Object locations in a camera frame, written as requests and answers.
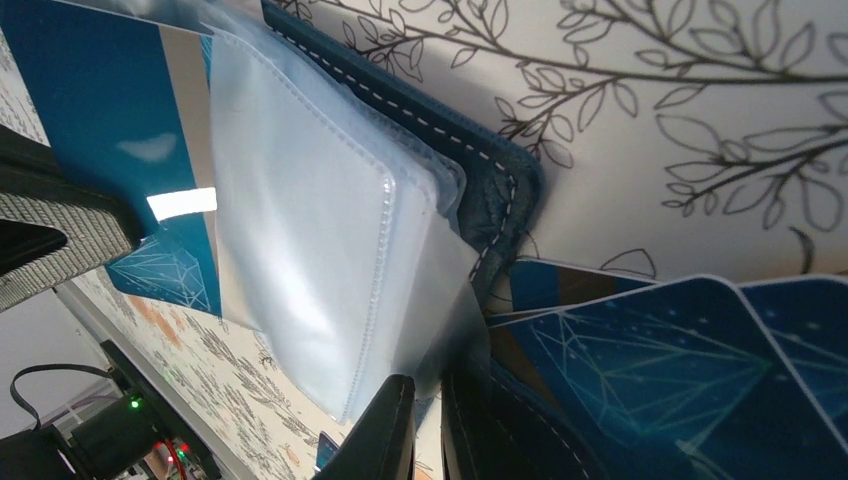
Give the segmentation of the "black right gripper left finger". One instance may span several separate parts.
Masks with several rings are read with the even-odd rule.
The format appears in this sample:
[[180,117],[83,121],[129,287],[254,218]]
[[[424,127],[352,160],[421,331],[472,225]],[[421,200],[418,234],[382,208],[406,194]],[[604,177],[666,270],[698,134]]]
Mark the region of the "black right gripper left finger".
[[386,378],[339,450],[315,477],[320,480],[397,480],[414,476],[415,385]]

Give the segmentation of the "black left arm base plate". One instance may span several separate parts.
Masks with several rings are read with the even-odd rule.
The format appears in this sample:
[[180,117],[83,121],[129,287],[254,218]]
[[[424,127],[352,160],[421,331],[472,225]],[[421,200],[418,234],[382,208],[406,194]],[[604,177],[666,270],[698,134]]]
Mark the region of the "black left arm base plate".
[[[207,479],[223,473],[214,454],[171,403],[150,383],[111,340],[100,344],[107,370],[71,363],[26,367],[13,377],[9,393],[29,413],[32,427],[1,440],[3,479],[116,479],[159,446],[166,448],[181,479],[186,463],[200,467]],[[113,381],[120,394],[93,417],[64,435],[43,421],[17,389],[22,377],[41,372],[76,371]]]

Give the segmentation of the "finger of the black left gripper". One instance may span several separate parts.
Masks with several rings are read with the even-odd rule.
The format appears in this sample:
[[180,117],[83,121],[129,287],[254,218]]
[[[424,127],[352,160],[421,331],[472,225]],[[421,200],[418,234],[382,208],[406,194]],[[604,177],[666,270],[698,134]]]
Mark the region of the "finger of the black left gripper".
[[134,251],[125,201],[75,185],[52,150],[1,128],[1,310]]

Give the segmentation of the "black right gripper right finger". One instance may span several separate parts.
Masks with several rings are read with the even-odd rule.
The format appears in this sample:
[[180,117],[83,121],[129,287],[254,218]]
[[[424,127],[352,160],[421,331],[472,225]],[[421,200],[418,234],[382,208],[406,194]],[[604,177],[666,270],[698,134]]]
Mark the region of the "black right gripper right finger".
[[447,479],[595,479],[597,457],[563,412],[505,370],[488,387],[471,374],[442,378]]

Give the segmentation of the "blue denim card holder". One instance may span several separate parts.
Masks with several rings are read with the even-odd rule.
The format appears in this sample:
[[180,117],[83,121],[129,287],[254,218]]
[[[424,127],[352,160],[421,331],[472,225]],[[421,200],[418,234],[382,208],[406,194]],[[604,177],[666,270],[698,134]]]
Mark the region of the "blue denim card holder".
[[273,5],[198,17],[220,315],[340,423],[393,374],[434,395],[465,349],[488,354],[482,304],[533,216],[536,160]]

